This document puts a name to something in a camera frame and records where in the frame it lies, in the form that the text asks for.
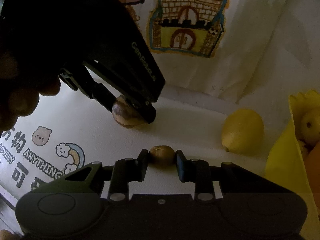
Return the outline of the person left hand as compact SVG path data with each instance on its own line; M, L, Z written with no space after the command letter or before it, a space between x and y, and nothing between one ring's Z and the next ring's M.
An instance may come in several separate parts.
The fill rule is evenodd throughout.
M60 87L54 66L1 57L1 132L13 128L20 116L31 115L40 95L55 96Z

